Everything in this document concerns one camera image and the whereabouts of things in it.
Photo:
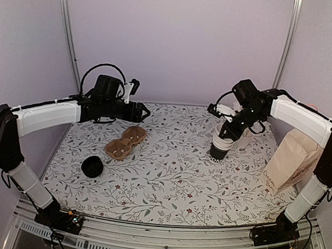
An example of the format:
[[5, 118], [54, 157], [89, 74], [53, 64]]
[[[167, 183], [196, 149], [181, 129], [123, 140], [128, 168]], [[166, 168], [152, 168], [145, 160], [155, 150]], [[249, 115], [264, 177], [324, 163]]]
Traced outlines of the stack of black paper cups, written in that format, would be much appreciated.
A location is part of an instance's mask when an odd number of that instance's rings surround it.
[[220, 163], [224, 159], [228, 151], [233, 147], [234, 141], [232, 139], [222, 139], [219, 136], [222, 124], [217, 124], [213, 133], [212, 144], [209, 150], [209, 160], [215, 163]]

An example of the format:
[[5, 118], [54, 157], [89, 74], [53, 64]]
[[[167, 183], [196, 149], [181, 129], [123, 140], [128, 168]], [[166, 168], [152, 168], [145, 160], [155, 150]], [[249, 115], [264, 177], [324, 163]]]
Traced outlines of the stack of black cup lids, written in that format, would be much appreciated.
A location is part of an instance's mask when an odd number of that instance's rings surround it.
[[102, 160], [96, 155], [86, 158], [81, 164], [83, 173], [89, 178], [99, 177], [103, 168]]

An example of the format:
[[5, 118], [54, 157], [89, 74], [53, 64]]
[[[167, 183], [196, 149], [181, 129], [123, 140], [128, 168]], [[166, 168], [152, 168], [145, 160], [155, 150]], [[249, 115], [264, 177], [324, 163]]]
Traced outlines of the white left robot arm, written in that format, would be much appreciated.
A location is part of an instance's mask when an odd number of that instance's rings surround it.
[[102, 118], [139, 123], [148, 115], [143, 103], [131, 100], [140, 86], [136, 79], [124, 83], [108, 75], [100, 75], [86, 94], [78, 93], [62, 99], [30, 105], [0, 105], [0, 169], [42, 209], [42, 217], [51, 227], [59, 227], [64, 216], [55, 208], [56, 201], [35, 173], [34, 163], [26, 161], [36, 155], [30, 139], [40, 143], [40, 136], [76, 123], [100, 122]]

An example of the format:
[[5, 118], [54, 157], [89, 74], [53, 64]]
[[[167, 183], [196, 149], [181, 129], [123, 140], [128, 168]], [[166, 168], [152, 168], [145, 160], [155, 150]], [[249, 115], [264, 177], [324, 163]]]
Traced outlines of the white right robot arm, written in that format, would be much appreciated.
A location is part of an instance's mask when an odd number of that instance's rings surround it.
[[216, 101], [211, 105], [218, 117], [226, 120], [218, 136], [237, 141], [246, 129], [263, 123], [267, 118], [281, 120], [292, 126], [261, 173], [261, 179], [273, 194], [283, 191], [305, 177], [308, 183], [293, 202], [277, 218], [270, 237], [282, 242], [293, 232], [291, 224], [298, 222], [316, 207], [332, 188], [332, 119], [292, 98], [286, 91], [260, 91], [249, 79], [233, 86], [240, 110], [233, 112]]

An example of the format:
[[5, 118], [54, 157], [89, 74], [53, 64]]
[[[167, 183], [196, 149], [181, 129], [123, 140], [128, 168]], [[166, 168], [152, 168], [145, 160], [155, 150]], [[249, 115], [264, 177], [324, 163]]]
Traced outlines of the paper takeout bag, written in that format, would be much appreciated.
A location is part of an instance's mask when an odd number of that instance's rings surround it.
[[288, 100], [273, 102], [271, 116], [293, 127], [261, 173], [267, 190], [275, 195], [312, 172], [329, 138], [330, 127], [327, 120]]

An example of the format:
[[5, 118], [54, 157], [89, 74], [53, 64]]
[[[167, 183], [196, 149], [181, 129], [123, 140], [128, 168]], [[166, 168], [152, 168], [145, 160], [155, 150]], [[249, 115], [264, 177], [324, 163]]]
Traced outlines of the white cup with straws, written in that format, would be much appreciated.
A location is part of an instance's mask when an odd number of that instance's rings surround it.
[[[239, 102], [235, 101], [233, 103], [233, 110], [235, 113], [238, 113], [242, 110], [242, 106], [240, 105]], [[250, 129], [247, 128], [242, 133], [241, 138], [239, 138], [236, 142], [234, 142], [234, 147], [236, 148], [237, 151], [242, 152], [249, 145], [252, 138], [253, 138], [253, 133], [250, 131]]]

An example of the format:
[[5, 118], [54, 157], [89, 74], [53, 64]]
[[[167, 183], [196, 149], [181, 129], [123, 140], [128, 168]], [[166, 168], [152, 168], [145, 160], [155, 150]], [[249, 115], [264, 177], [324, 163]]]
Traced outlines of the brown cardboard cup carrier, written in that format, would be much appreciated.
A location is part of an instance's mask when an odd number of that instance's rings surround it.
[[110, 158], [122, 161], [134, 146], [144, 141], [146, 136], [147, 132], [142, 127], [128, 127], [119, 139], [114, 139], [105, 146], [105, 152]]

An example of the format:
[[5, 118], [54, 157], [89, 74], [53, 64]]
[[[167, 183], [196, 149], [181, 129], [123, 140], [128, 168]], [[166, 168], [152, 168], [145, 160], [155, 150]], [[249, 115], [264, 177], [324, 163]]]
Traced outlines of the floral tablecloth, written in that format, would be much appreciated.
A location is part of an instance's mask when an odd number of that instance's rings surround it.
[[[147, 136], [122, 161], [105, 146], [128, 122], [71, 126], [42, 180], [63, 208], [141, 223], [236, 226], [271, 223], [295, 199], [293, 188], [272, 195], [259, 179], [277, 148], [270, 128], [215, 164], [209, 149], [216, 117], [199, 106], [148, 107], [151, 116], [141, 123]], [[93, 155], [104, 168], [89, 178], [81, 164]]]

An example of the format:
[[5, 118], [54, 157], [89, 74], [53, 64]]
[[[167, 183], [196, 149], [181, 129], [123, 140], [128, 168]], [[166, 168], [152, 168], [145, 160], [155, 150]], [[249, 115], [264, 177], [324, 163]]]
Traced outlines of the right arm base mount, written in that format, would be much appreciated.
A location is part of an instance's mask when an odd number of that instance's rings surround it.
[[276, 218], [271, 226], [256, 225], [250, 230], [249, 237], [254, 246], [276, 244], [268, 249], [295, 249], [298, 244], [299, 232], [297, 223], [290, 222], [284, 214]]

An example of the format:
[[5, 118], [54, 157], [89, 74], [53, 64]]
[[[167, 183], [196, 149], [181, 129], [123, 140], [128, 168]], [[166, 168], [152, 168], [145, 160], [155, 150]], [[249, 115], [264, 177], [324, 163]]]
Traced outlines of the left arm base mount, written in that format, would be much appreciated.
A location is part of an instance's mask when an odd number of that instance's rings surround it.
[[37, 212], [34, 221], [50, 229], [78, 235], [83, 226], [84, 217], [76, 210], [64, 212], [57, 206], [48, 206], [45, 209], [39, 208]]

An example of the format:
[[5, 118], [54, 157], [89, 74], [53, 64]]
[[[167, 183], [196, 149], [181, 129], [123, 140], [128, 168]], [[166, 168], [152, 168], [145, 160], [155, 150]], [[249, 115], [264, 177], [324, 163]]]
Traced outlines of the aluminium front rail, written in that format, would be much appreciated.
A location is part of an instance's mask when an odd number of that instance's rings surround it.
[[[51, 231], [35, 222], [33, 206], [19, 201], [4, 249], [279, 249], [283, 244], [255, 246], [250, 226], [176, 227], [149, 225], [85, 216], [79, 234], [61, 232], [51, 246]], [[317, 221], [299, 223], [295, 249], [324, 249]]]

